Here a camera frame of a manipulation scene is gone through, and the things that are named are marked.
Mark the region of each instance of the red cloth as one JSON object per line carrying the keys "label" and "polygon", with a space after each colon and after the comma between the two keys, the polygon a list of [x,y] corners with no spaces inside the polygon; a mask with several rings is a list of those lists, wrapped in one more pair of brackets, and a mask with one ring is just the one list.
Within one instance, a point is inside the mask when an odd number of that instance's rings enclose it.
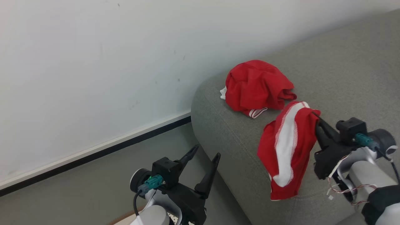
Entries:
{"label": "red cloth", "polygon": [[284,100],[297,96],[285,75],[273,65],[252,60],[235,66],[225,82],[226,103],[234,110],[249,115],[251,110],[273,108],[283,109]]}
{"label": "red cloth", "polygon": [[320,111],[306,102],[291,102],[275,121],[267,124],[257,155],[271,177],[271,200],[298,194],[310,158]]}

